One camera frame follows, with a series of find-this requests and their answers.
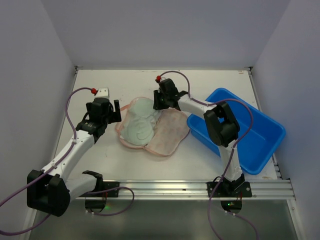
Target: black mounting bracket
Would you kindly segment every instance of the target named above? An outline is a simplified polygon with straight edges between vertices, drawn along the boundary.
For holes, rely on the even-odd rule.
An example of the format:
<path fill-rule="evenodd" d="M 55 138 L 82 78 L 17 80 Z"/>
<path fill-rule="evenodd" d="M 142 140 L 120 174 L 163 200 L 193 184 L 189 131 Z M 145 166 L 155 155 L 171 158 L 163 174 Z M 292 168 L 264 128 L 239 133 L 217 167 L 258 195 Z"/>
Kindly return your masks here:
<path fill-rule="evenodd" d="M 103 191 L 103 190 L 109 190 L 109 189 L 113 189 L 113 188 L 117 188 L 120 186 L 120 182 L 118 181 L 103 181 L 101 188 L 99 190 L 93 190 L 92 192 L 98 192 L 98 191 Z M 107 197 L 108 198 L 117 198 L 119 195 L 119 189 L 116 190 L 112 190 L 112 191 L 108 191 L 107 192 Z M 99 193 L 96 195 L 92 195 L 92 194 L 83 194 L 81 197 L 105 197 L 106 194 L 105 193 Z"/>
<path fill-rule="evenodd" d="M 118 181 L 102 181 L 99 184 L 99 189 L 94 189 L 93 192 L 109 190 L 109 189 L 117 188 L 119 186 L 120 186 L 120 182 Z M 101 212 L 107 205 L 107 199 L 117 198 L 118 195 L 119 195 L 119 189 L 116 189 L 106 193 L 99 193 L 96 195 L 84 194 L 81 197 L 101 197 L 101 199 L 85 199 L 84 201 L 84 207 L 88 211 L 89 210 L 92 211 L 92 209 L 100 209 L 100 212 Z"/>
<path fill-rule="evenodd" d="M 218 181 L 208 181 L 206 183 L 208 197 L 210 197 L 217 184 Z M 252 197 L 250 182 L 245 181 L 244 174 L 232 182 L 224 178 L 213 194 L 213 198 L 238 198 L 239 196 L 242 198 Z"/>

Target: gray floor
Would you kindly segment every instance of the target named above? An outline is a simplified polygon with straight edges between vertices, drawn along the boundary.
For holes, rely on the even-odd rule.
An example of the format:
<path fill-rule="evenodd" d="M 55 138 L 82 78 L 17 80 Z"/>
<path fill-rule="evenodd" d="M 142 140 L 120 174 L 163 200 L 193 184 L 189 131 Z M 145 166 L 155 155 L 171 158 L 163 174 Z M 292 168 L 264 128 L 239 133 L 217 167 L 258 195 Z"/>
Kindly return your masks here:
<path fill-rule="evenodd" d="M 128 201 L 109 200 L 115 212 Z M 225 240 L 254 240 L 252 227 L 225 215 L 220 202 L 212 202 L 215 228 Z M 207 219 L 208 201 L 137 200 L 127 212 L 111 217 L 85 214 L 84 201 L 75 200 L 61 217 L 51 216 L 31 233 L 31 240 L 212 240 L 218 239 Z M 286 201 L 244 201 L 240 214 L 257 227 L 261 240 L 296 240 Z M 43 218 L 38 213 L 36 221 Z"/>

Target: cloth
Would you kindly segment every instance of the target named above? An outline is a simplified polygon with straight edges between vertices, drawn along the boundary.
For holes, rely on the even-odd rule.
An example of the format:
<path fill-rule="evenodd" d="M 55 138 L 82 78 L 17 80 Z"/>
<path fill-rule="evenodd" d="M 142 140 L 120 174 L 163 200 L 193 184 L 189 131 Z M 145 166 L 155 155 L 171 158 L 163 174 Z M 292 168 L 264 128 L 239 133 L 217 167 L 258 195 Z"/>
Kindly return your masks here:
<path fill-rule="evenodd" d="M 152 104 L 143 103 L 148 109 L 142 111 L 140 104 L 146 100 Z M 167 157 L 175 152 L 179 143 L 189 133 L 187 116 L 172 108 L 155 111 L 152 106 L 153 100 L 149 98 L 135 98 L 120 109 L 122 122 L 116 124 L 115 130 L 124 146 L 145 149 L 152 154 Z M 137 145 L 138 141 L 134 140 L 136 138 L 141 139 L 142 144 Z"/>

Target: red connector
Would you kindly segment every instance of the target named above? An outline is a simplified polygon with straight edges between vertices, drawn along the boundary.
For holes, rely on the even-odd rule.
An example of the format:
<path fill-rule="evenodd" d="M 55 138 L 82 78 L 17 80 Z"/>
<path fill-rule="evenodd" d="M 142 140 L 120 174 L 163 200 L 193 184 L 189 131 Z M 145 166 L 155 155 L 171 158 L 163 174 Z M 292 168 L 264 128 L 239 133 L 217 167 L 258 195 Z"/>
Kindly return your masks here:
<path fill-rule="evenodd" d="M 155 81 L 156 81 L 157 83 L 160 83 L 160 81 L 161 81 L 161 76 L 156 76 Z"/>
<path fill-rule="evenodd" d="M 98 92 L 98 91 L 97 91 L 97 89 L 95 89 L 95 88 L 91 88 L 91 93 L 92 93 L 92 94 L 96 95 L 96 94 L 97 94 L 97 92 Z"/>

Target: white table surface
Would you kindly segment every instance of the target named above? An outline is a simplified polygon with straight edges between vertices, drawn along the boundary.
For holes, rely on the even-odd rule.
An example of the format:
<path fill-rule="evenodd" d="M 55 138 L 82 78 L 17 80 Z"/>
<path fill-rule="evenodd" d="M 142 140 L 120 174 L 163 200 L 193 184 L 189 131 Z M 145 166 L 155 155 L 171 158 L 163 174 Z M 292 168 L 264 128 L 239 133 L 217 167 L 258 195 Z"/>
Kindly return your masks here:
<path fill-rule="evenodd" d="M 136 97 L 153 99 L 158 88 L 155 77 L 162 70 L 79 70 L 74 90 L 81 87 L 109 87 L 110 100 L 119 99 L 120 107 Z M 190 80 L 193 97 L 204 100 L 216 88 L 226 88 L 254 107 L 257 107 L 247 71 L 237 70 L 183 70 Z M 170 73 L 179 91 L 187 90 L 186 81 L 178 74 Z M 86 112 L 86 103 L 93 96 L 88 90 L 76 93 L 69 104 L 69 115 L 76 126 Z M 57 153 L 72 136 L 65 120 Z M 123 146 L 115 132 L 115 123 L 108 125 L 105 134 L 84 154 L 72 171 L 70 178 L 85 170 L 103 174 L 106 180 L 209 180 L 223 172 L 221 159 L 199 142 L 191 133 L 180 143 L 170 157 L 159 157 L 145 150 L 133 150 Z M 277 179 L 270 159 L 258 175 L 245 173 L 247 180 Z"/>

